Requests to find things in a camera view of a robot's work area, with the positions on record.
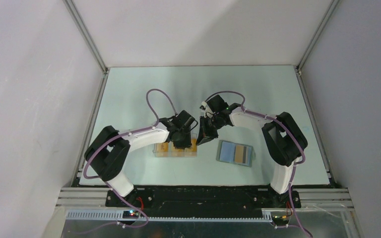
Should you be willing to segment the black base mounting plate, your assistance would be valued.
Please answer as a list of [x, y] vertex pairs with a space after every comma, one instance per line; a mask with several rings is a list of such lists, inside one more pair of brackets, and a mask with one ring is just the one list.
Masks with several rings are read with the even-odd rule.
[[269, 185], [248, 186], [137, 186], [124, 200], [114, 191], [106, 207], [142, 208], [153, 218], [262, 218], [265, 209], [301, 207], [297, 191], [276, 193]]

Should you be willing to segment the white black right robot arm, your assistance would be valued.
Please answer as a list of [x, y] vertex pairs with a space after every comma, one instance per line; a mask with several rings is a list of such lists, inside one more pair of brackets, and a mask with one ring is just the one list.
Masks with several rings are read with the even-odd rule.
[[225, 126], [237, 126], [261, 133], [274, 160], [274, 173], [270, 187], [269, 202], [274, 207], [282, 207], [289, 200], [295, 168], [306, 160], [304, 150], [308, 141], [293, 117], [282, 112], [266, 115], [251, 111], [243, 103], [228, 104], [214, 93], [201, 103], [199, 133], [196, 144], [202, 145], [218, 138], [218, 130]]

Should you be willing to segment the aluminium frame rail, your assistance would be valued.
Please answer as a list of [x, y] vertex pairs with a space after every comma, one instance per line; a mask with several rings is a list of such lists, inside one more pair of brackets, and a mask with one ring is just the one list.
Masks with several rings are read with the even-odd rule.
[[278, 194], [268, 185], [156, 186], [138, 185], [120, 199], [105, 186], [62, 188], [57, 205], [78, 210], [80, 218], [102, 209], [104, 218], [131, 220], [131, 206], [151, 220], [268, 220], [272, 212], [351, 212], [354, 205], [345, 188], [302, 185]]

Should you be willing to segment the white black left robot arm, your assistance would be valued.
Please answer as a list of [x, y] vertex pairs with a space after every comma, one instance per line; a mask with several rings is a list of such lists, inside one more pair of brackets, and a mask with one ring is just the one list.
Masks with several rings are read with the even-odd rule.
[[86, 179], [100, 179], [117, 193], [120, 203], [132, 206], [137, 200], [137, 193], [123, 172], [128, 154], [149, 145], [168, 142], [180, 149], [189, 148], [193, 124], [198, 124], [196, 119], [183, 110], [132, 131], [119, 132], [111, 125], [106, 126], [84, 153], [86, 164], [82, 174]]

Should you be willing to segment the clear plastic tray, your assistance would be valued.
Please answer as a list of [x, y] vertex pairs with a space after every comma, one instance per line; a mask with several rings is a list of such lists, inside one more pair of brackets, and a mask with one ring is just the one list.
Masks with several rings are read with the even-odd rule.
[[173, 142], [157, 143], [153, 147], [153, 154], [157, 158], [182, 158], [182, 157], [196, 157], [197, 156], [197, 135], [191, 134], [191, 147], [185, 149], [178, 149], [174, 146]]

